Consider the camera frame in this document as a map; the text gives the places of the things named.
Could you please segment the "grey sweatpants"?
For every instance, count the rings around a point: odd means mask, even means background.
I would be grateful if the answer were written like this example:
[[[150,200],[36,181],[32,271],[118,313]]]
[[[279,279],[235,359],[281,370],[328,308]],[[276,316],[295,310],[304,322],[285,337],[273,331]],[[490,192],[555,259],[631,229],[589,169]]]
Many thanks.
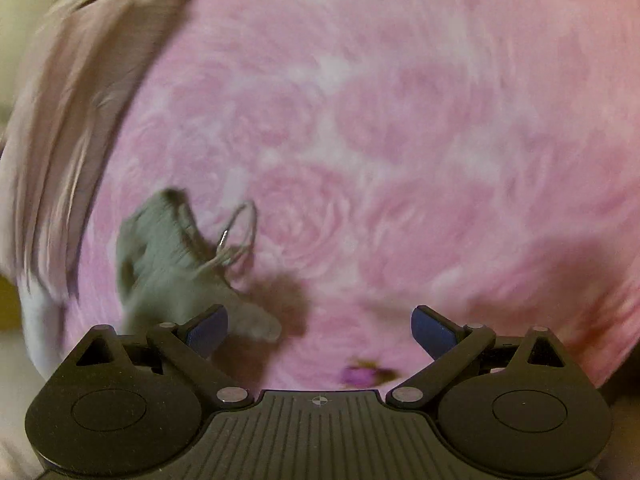
[[[228,312],[233,335],[275,342],[281,324],[226,279],[226,271],[253,248],[255,203],[237,206],[217,243],[201,234],[188,196],[164,188],[120,225],[116,240],[116,288],[122,304],[120,331],[141,334],[163,322],[183,324],[210,307]]]

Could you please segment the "pink rose bed blanket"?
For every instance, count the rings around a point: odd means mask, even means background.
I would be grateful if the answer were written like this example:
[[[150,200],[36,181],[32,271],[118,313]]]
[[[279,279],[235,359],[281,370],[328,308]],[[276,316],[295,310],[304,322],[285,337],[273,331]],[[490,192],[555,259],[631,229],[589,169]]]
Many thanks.
[[[250,388],[409,375],[427,304],[551,328],[596,384],[639,340],[639,0],[191,0],[122,126],[82,241],[67,347],[120,318],[120,222],[160,188],[216,238],[254,200],[236,287],[278,346]]]

